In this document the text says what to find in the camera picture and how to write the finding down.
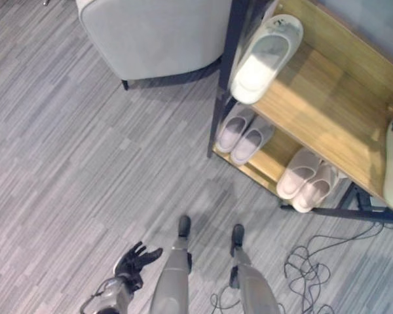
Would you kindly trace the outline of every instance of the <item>shoe rack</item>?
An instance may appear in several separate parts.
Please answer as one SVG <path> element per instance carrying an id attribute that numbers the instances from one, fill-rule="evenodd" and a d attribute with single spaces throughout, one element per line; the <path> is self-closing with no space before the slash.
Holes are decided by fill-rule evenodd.
<path id="1" fill-rule="evenodd" d="M 240 18 L 246 21 L 238 24 L 235 20 L 229 25 L 223 55 L 228 64 L 220 69 L 208 156 L 221 119 L 233 106 L 228 78 L 233 77 L 244 46 L 244 27 L 250 24 L 253 11 L 261 7 L 259 2 L 246 0 L 246 7 L 239 8 L 246 9 L 245 17 L 240 11 Z M 239 17 L 233 16 L 233 5 L 231 21 Z M 263 98 L 252 105 L 257 114 L 275 124 L 276 132 L 239 170 L 276 194 L 286 165 L 304 146 L 340 169 L 363 191 L 384 201 L 386 129 L 393 118 L 393 64 L 314 1 L 281 0 L 276 14 L 300 19 L 304 38 Z M 230 162 L 227 154 L 214 152 Z"/>

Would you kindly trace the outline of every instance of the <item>metal frame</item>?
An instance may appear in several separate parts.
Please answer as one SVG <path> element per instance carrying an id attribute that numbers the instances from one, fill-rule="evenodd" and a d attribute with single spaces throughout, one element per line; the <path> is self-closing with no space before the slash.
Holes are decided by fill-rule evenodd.
<path id="1" fill-rule="evenodd" d="M 358 210 L 348 209 L 356 199 Z M 372 196 L 367 191 L 351 183 L 336 208 L 314 208 L 310 213 L 323 216 L 368 220 L 393 224 L 393 210 L 388 207 L 373 206 Z M 294 209 L 291 205 L 281 205 L 281 209 Z"/>
<path id="2" fill-rule="evenodd" d="M 233 107 L 233 101 L 229 91 L 229 79 L 240 59 L 243 46 L 250 33 L 250 26 L 253 26 L 259 12 L 269 0 L 233 0 L 231 3 L 229 25 L 224 45 L 224 53 L 221 57 L 220 75 L 215 97 L 214 112 L 210 130 L 210 140 L 208 142 L 207 157 L 212 156 L 212 148 L 215 143 L 215 135 L 220 123 L 227 115 L 229 109 Z"/>
<path id="3" fill-rule="evenodd" d="M 259 13 L 264 12 L 263 9 L 269 1 L 270 0 L 232 1 L 224 53 L 221 57 L 210 140 L 208 142 L 207 157 L 209 158 L 213 153 L 218 127 L 236 103 L 229 91 L 229 79 L 233 76 L 235 66 L 240 59 L 243 47 L 250 34 L 250 26 L 256 26 L 256 19 Z M 393 223 L 393 211 L 388 207 L 372 206 L 370 197 L 371 196 L 365 190 L 352 183 L 336 208 L 315 208 L 311 213 L 332 217 Z M 358 210 L 348 209 L 354 198 L 358 200 Z M 290 205 L 282 205 L 281 208 L 293 209 Z"/>

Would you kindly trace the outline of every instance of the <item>black glove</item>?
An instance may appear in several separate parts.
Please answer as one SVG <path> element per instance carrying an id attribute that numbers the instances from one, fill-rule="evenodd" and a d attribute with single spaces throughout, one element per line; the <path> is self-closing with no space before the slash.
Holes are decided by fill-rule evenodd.
<path id="1" fill-rule="evenodd" d="M 153 252 L 144 253 L 140 256 L 147 248 L 146 246 L 141 247 L 142 244 L 141 241 L 135 244 L 115 266 L 115 277 L 122 277 L 130 292 L 137 291 L 143 286 L 140 271 L 145 265 L 157 260 L 163 252 L 162 248 L 158 248 Z"/>

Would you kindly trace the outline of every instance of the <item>armchair leg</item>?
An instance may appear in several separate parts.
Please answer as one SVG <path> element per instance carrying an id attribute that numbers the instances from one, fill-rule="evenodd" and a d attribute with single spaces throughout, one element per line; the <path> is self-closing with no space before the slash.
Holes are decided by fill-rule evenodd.
<path id="1" fill-rule="evenodd" d="M 125 90 L 128 90 L 128 89 L 129 89 L 129 87 L 128 87 L 128 81 L 127 81 L 127 80 L 122 80 L 122 85 L 124 86 L 124 89 L 125 89 Z"/>

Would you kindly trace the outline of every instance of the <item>cable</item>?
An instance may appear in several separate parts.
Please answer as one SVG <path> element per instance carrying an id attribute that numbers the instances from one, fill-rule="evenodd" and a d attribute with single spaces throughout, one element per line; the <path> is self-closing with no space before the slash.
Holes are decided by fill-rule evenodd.
<path id="1" fill-rule="evenodd" d="M 223 310 L 225 309 L 232 309 L 234 308 L 236 305 L 238 305 L 240 303 L 240 300 L 237 300 L 235 303 L 231 304 L 231 305 L 227 305 L 227 306 L 222 306 L 221 305 L 221 298 L 223 297 L 223 293 L 224 291 L 228 288 L 229 286 L 224 286 L 219 294 L 213 293 L 210 297 L 210 303 L 211 305 L 214 307 L 212 309 L 211 314 L 214 314 L 214 312 L 216 311 L 216 309 L 218 309 L 220 311 L 221 314 L 223 314 Z"/>
<path id="2" fill-rule="evenodd" d="M 328 250 L 332 247 L 347 243 L 354 240 L 369 239 L 375 237 L 382 232 L 383 229 L 393 230 L 393 226 L 385 226 L 381 223 L 374 222 L 365 231 L 360 232 L 352 237 L 333 237 L 328 235 L 314 235 L 306 245 L 296 246 L 286 258 L 284 262 L 284 275 L 288 279 L 290 277 L 289 271 L 293 271 L 293 279 L 289 282 L 290 290 L 301 297 L 301 314 L 335 314 L 335 311 L 330 305 L 324 304 L 316 311 L 316 303 L 322 291 L 322 285 L 327 283 L 331 277 L 331 270 L 329 267 L 320 262 L 313 262 L 312 256 L 315 254 Z M 315 239 L 330 239 L 336 240 L 336 243 L 320 247 L 315 251 L 311 251 L 312 242 Z M 302 290 L 296 290 L 296 285 L 301 284 Z"/>
<path id="3" fill-rule="evenodd" d="M 105 280 L 103 281 L 103 283 L 101 283 L 101 284 L 99 285 L 99 287 L 96 289 L 96 292 L 95 292 L 94 294 L 92 294 L 92 295 L 89 297 L 89 299 L 87 299 L 86 301 L 84 301 L 84 303 L 83 303 L 82 306 L 80 307 L 80 314 L 84 314 L 84 309 L 89 305 L 89 303 L 90 303 L 93 299 L 95 299 L 95 297 L 100 296 L 100 295 L 103 293 L 102 288 L 104 288 L 104 286 L 106 286 L 106 284 L 107 284 L 110 280 L 112 280 L 113 278 L 114 278 L 114 277 L 105 279 Z"/>

